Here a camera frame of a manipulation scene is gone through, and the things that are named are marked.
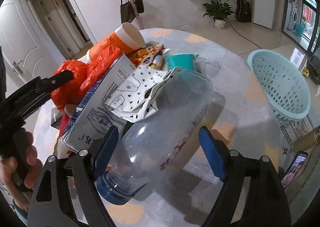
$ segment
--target mobile phone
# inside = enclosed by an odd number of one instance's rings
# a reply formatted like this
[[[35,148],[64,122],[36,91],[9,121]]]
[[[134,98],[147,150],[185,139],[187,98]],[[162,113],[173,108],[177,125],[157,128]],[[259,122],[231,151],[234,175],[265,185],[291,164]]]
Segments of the mobile phone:
[[[295,178],[295,176],[303,166],[307,157],[308,157],[308,153],[305,151],[299,151],[296,154],[294,160],[291,162],[290,166],[285,172],[284,178],[281,180],[281,184],[283,188],[287,188],[288,185],[292,182],[292,180]]]

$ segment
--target human hand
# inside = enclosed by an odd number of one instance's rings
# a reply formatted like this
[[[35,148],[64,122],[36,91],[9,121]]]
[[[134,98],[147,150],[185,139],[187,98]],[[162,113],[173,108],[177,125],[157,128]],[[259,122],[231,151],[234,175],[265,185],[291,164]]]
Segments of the human hand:
[[[33,136],[30,132],[26,132],[27,140],[30,144],[33,143]],[[29,173],[27,174],[24,185],[31,189],[36,184],[41,170],[42,163],[37,159],[38,153],[34,146],[30,145],[26,152],[26,161],[30,165]],[[23,211],[28,212],[30,202],[28,199],[17,189],[16,185],[12,180],[12,174],[17,169],[17,160],[14,157],[2,159],[0,162],[0,179],[5,184],[8,192],[14,199],[16,205]]]

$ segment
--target wall switch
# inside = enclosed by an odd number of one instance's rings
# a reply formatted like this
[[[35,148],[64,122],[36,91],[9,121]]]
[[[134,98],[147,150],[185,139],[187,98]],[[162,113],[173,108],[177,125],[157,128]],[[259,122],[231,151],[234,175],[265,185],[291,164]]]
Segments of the wall switch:
[[[202,5],[196,5],[196,11],[205,11],[205,7]]]

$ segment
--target black handbag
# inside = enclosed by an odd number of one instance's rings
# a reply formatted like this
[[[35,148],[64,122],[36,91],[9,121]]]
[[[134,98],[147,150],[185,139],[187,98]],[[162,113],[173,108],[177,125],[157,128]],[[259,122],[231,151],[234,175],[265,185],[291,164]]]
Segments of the black handbag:
[[[125,4],[123,4],[121,0],[121,5],[120,5],[120,15],[121,15],[121,24],[125,22],[132,22],[136,15],[134,14],[133,7],[129,0]]]
[[[134,0],[138,13],[144,13],[143,0]]]

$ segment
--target power cable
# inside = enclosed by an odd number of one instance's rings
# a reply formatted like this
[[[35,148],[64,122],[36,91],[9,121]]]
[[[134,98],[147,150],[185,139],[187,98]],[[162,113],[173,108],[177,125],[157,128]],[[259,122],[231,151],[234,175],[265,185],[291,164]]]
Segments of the power cable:
[[[262,49],[262,47],[260,47],[259,45],[257,45],[256,43],[254,43],[253,41],[251,41],[250,39],[247,39],[246,37],[242,36],[230,23],[230,26],[235,30],[235,32],[237,32],[241,37],[245,38],[246,40],[249,40],[250,42],[252,42],[253,44],[255,44],[259,49]]]

